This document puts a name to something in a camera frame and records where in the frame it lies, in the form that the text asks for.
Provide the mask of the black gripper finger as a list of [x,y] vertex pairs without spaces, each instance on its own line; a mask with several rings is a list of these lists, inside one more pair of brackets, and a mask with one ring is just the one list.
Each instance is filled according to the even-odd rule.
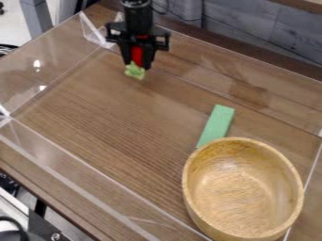
[[155,46],[153,46],[153,44],[152,43],[145,43],[141,46],[141,50],[143,50],[141,67],[145,70],[149,70],[152,62],[153,62],[153,58],[155,58]]
[[125,65],[131,64],[132,58],[131,58],[131,44],[125,41],[123,41],[119,44],[119,50],[123,58],[123,62]]

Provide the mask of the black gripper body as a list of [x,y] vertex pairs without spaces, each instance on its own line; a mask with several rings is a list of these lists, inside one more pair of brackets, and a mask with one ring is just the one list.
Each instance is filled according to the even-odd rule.
[[107,23],[104,25],[107,30],[105,40],[108,42],[120,44],[121,42],[151,43],[156,50],[167,51],[169,49],[171,32],[161,27],[153,25],[147,33],[133,33],[125,27],[125,22]]

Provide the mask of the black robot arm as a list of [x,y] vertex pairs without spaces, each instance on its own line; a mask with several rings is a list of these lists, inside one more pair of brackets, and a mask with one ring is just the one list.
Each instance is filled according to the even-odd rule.
[[119,47],[125,65],[149,70],[157,51],[169,50],[171,33],[153,22],[151,0],[120,0],[124,20],[104,25],[105,41]]

